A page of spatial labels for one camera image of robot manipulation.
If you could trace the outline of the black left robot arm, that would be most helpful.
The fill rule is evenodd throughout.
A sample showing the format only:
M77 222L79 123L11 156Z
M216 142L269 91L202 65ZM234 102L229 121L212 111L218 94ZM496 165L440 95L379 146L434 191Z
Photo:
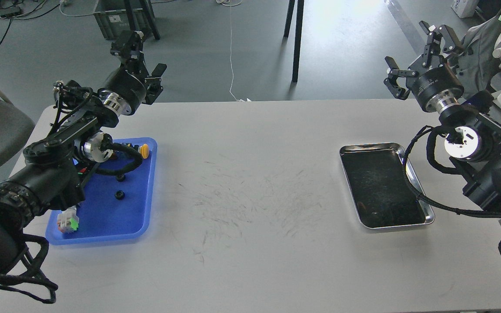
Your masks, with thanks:
M149 29L123 30L110 54L121 64L105 85L93 90L74 80L54 84L57 114L46 138L23 150L26 165L0 183L0 290L17 292L16 285L45 287L49 299L27 291L22 294L45 304L56 302L58 285L41 271L49 250L43 236L23 229L48 210L61 210L61 230L78 225L72 212L85 200L84 186L92 174L121 176L141 166L148 152L114 143L102 127L115 127L121 115L133 115L144 103L151 105L163 91L161 77L167 66L147 71L143 44Z

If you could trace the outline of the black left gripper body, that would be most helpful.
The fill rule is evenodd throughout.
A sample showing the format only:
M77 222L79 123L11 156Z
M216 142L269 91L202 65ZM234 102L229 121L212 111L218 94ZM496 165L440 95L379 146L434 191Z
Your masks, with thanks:
M163 91L161 84L147 85L147 76L139 79L125 69L110 74L101 88L103 106L117 116L133 115L143 103L152 105Z

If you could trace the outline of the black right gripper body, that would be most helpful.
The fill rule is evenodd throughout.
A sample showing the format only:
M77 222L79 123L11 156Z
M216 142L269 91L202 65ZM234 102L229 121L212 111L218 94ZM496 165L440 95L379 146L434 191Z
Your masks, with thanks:
M434 67L417 77L410 77L409 89L422 111L427 113L437 110L434 104L429 104L436 95L459 98L464 93L463 85L448 65Z

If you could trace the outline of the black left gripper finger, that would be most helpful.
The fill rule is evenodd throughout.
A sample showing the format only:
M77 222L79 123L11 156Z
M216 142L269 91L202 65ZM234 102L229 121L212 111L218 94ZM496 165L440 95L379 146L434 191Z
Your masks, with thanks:
M141 30L123 30L111 44L110 54L120 60L120 67L133 64L134 67L145 66L143 43L146 35Z
M159 63L156 65L155 69L146 77L146 84L161 84L161 77L165 73L167 65L164 63Z

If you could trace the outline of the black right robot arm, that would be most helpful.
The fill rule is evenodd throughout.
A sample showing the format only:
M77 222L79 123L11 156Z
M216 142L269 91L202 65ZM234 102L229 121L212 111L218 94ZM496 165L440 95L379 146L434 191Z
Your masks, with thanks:
M413 93L425 112L437 112L440 125L424 126L407 146L401 171L406 186L417 200L458 215L501 219L501 124L489 117L493 96L486 90L459 103L464 87L453 73L444 53L462 52L454 30L445 24L420 23L427 34L423 53L405 70L386 56L388 76L384 85L396 99ZM428 134L426 159L441 173L462 176L463 194L479 210L462 210L443 205L417 190L406 176L406 162L414 144Z

